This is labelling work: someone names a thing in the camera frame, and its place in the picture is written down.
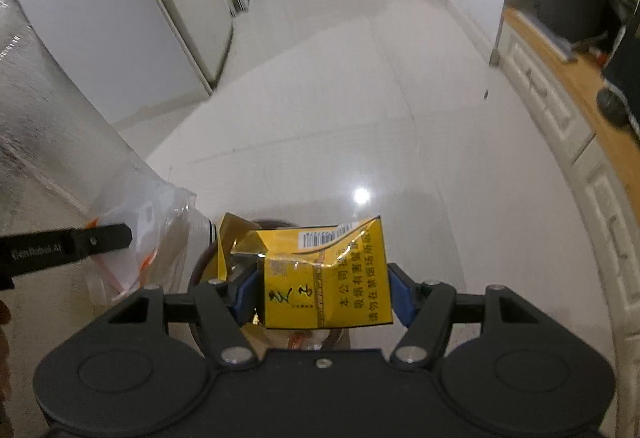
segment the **white floor tile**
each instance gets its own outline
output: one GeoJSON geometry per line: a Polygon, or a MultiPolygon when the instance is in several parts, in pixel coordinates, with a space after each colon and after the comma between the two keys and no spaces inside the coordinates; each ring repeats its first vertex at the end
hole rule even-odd
{"type": "MultiPolygon", "coordinates": [[[[612,359],[572,194],[445,0],[252,0],[216,94],[127,141],[213,219],[380,213],[389,260],[414,279],[506,284],[612,359]],[[372,193],[365,209],[358,187],[372,193]]],[[[401,333],[356,330],[353,342],[388,352],[401,333]]]]}

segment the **silver screw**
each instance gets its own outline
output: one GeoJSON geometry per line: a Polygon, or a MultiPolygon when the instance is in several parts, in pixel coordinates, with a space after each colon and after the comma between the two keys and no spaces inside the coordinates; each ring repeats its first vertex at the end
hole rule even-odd
{"type": "Polygon", "coordinates": [[[316,360],[316,368],[319,368],[320,370],[331,368],[333,365],[334,362],[330,358],[318,358],[318,360],[316,360]]]}
{"type": "Polygon", "coordinates": [[[254,358],[254,352],[244,346],[233,346],[223,350],[220,356],[227,364],[244,364],[254,358]]]}
{"type": "Polygon", "coordinates": [[[427,358],[427,350],[420,346],[403,346],[396,350],[396,357],[402,362],[413,364],[414,362],[422,362],[427,358]]]}

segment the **circular indentation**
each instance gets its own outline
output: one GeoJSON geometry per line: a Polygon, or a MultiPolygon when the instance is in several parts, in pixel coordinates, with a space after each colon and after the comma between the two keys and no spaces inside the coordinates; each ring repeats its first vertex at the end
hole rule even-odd
{"type": "Polygon", "coordinates": [[[402,362],[407,364],[414,364],[414,362],[422,362],[427,358],[427,350],[420,348],[420,346],[403,346],[396,350],[396,357],[402,362]]]}
{"type": "Polygon", "coordinates": [[[528,393],[556,391],[570,374],[564,360],[541,351],[518,350],[495,362],[495,375],[501,383],[528,393]]]}
{"type": "Polygon", "coordinates": [[[154,372],[151,359],[140,352],[110,350],[86,358],[78,376],[94,391],[122,393],[145,384],[154,372]]]}
{"type": "Polygon", "coordinates": [[[254,352],[244,346],[233,346],[223,350],[221,356],[227,364],[244,364],[254,358],[254,352]]]}
{"type": "Polygon", "coordinates": [[[319,368],[320,370],[331,368],[333,365],[334,362],[330,358],[318,358],[318,360],[316,360],[316,368],[319,368]]]}

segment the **wooden countertop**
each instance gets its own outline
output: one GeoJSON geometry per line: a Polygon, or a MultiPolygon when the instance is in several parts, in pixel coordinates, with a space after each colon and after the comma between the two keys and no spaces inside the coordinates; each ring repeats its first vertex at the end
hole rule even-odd
{"type": "Polygon", "coordinates": [[[600,68],[591,56],[578,55],[576,62],[562,62],[535,30],[520,19],[515,9],[505,9],[502,16],[572,96],[618,173],[636,213],[636,221],[640,222],[640,144],[631,131],[614,128],[598,111],[596,94],[604,86],[600,68]]]}

